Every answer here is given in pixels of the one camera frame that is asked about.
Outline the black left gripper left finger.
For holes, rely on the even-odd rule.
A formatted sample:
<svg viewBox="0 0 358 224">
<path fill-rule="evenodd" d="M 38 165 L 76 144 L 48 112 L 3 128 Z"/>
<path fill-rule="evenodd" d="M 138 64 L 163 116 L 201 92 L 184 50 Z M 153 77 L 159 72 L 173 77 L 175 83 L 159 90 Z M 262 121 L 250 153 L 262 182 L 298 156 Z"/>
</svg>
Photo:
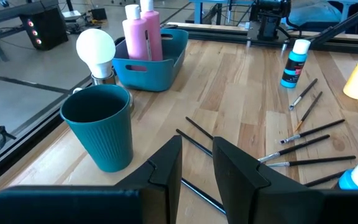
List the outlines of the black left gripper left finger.
<svg viewBox="0 0 358 224">
<path fill-rule="evenodd" d="M 169 139 L 116 184 L 117 223 L 175 223 L 181 188 L 182 140 Z"/>
</svg>

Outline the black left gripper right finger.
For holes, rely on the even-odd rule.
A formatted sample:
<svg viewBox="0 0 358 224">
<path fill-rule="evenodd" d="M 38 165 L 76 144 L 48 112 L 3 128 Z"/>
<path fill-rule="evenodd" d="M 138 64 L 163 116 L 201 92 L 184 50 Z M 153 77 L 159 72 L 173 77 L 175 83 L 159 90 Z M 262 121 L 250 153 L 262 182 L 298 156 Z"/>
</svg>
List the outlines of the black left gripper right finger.
<svg viewBox="0 0 358 224">
<path fill-rule="evenodd" d="M 324 198 L 267 167 L 222 137 L 213 165 L 229 223 L 318 223 Z"/>
</svg>

